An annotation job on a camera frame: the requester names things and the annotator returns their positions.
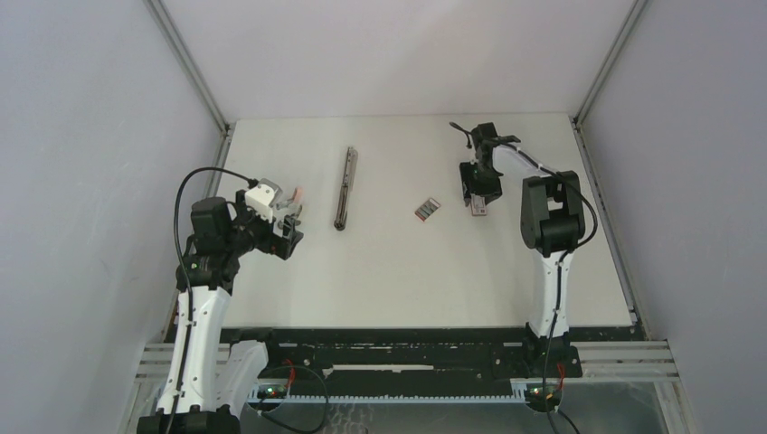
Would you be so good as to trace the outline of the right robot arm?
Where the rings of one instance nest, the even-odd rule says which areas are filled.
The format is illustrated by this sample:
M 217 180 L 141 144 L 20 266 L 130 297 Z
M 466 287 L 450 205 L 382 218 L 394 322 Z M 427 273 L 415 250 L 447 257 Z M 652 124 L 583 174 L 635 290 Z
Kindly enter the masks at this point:
M 520 188 L 519 228 L 534 256 L 533 307 L 526 327 L 536 339 L 552 340 L 569 331 L 565 314 L 568 273 L 574 252 L 591 239 L 584 208 L 590 208 L 579 175 L 556 171 L 521 147 L 521 139 L 500 136 L 492 122 L 471 130 L 449 125 L 467 139 L 473 158 L 459 164 L 464 205 L 484 216 L 503 194 L 502 180 Z

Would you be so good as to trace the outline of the small beige stapler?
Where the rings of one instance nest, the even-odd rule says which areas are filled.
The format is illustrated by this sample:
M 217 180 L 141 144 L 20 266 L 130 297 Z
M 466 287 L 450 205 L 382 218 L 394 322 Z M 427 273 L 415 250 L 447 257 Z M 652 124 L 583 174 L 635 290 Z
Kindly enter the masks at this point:
M 291 216 L 293 219 L 299 220 L 302 211 L 303 211 L 302 204 L 292 203 L 288 206 L 286 210 L 286 215 Z

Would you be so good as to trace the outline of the grey black long stapler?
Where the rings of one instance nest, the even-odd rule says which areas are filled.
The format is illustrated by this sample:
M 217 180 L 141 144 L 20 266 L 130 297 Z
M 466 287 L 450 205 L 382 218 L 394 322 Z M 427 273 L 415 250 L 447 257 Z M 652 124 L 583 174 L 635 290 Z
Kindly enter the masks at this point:
M 333 223 L 337 231 L 343 231 L 346 228 L 348 204 L 349 204 L 350 193 L 353 189 L 353 184 L 355 180 L 355 170 L 356 170 L 357 160 L 358 160 L 358 151 L 353 146 L 350 146 L 346 150 L 346 162 L 344 166 L 341 185 L 339 188 L 336 216 Z

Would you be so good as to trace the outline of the small pink white stapler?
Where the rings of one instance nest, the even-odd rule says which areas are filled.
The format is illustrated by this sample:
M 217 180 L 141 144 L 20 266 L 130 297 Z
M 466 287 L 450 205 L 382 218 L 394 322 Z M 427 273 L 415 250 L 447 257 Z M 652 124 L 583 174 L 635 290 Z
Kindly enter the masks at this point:
M 302 206 L 302 199 L 303 189 L 301 187 L 296 187 L 293 194 L 287 201 L 287 206 L 290 208 L 290 210 L 296 211 Z

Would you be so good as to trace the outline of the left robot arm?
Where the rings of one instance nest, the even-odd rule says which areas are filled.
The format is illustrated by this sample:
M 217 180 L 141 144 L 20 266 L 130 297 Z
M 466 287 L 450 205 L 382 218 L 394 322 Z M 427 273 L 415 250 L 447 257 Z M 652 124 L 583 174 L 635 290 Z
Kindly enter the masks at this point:
M 297 230 L 300 193 L 283 199 L 275 184 L 192 205 L 192 234 L 176 272 L 177 333 L 169 373 L 153 414 L 140 417 L 139 433 L 238 433 L 245 398 L 257 374 L 270 377 L 281 350 L 248 340 L 233 344 L 216 370 L 223 320 L 242 256 L 259 251 L 288 259 L 302 240 Z

